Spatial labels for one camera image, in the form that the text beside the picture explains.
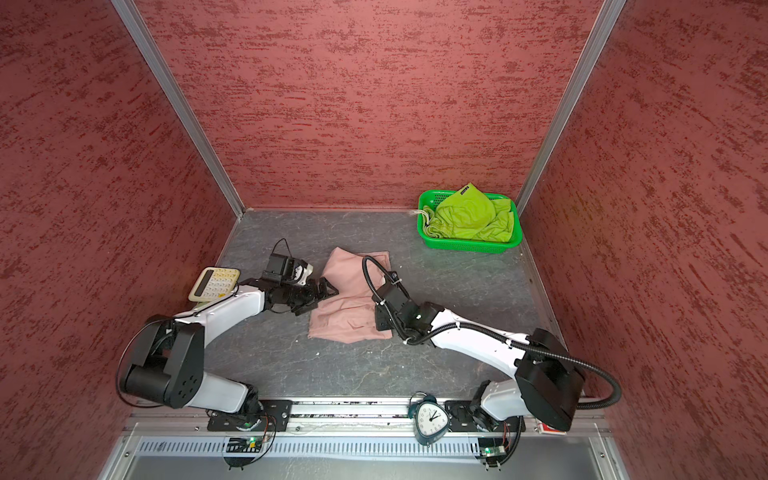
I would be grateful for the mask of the pink shorts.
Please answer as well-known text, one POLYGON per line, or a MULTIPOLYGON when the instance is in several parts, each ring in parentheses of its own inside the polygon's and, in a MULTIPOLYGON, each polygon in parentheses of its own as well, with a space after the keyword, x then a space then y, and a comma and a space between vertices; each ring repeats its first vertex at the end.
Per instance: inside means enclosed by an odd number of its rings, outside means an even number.
POLYGON ((364 254, 335 248, 322 276, 339 294, 323 300, 309 318, 308 337, 351 344, 365 340, 389 340, 390 330, 379 331, 375 305, 362 268, 364 254))

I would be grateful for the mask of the lime green shorts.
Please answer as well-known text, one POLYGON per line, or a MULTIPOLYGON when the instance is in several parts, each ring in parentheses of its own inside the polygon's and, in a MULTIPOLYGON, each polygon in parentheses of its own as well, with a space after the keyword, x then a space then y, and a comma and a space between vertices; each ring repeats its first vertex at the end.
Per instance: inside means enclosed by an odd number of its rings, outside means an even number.
POLYGON ((472 183, 457 191, 422 193, 415 214, 420 235, 429 240, 517 245, 522 238, 514 202, 472 183))

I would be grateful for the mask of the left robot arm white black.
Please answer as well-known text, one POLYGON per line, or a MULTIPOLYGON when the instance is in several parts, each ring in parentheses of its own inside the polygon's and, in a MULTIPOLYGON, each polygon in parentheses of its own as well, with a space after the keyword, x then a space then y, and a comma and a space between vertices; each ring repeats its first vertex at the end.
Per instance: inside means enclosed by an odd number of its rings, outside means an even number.
POLYGON ((259 278, 239 282, 223 298, 172 317, 155 316, 124 349, 116 390, 149 401, 153 408, 184 407, 229 414, 253 422, 263 407, 257 389, 205 371, 210 343, 264 312, 300 316, 339 295, 314 268, 290 255, 271 254, 259 278))

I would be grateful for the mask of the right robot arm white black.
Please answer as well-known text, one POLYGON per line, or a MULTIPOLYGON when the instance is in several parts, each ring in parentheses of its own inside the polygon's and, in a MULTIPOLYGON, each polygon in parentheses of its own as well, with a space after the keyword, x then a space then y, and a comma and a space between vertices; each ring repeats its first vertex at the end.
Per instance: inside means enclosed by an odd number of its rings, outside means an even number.
POLYGON ((405 344, 452 350, 507 376, 476 390, 468 411, 478 427, 492 431, 509 418, 532 416, 556 431, 571 429, 586 369, 550 332, 513 334, 434 303, 418 305, 398 282, 379 287, 372 300, 377 324, 394 330, 405 344))

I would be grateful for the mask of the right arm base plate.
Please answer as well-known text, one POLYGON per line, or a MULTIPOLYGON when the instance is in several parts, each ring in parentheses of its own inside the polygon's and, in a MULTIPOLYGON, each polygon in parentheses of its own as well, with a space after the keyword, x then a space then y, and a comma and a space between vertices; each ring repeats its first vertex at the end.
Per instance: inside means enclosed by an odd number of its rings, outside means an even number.
POLYGON ((470 400, 446 400, 444 409, 449 417, 450 433, 494 433, 507 432, 513 434, 517 431, 520 420, 517 417, 509 417, 504 422, 496 420, 478 421, 470 411, 470 400))

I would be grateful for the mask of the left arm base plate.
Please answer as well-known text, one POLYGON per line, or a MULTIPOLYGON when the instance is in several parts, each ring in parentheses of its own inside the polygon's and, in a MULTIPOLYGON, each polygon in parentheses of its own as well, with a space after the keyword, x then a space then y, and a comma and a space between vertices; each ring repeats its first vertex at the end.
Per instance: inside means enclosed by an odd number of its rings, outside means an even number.
POLYGON ((291 400, 261 400, 256 414, 236 415, 207 410, 209 432, 285 432, 294 402, 291 400))

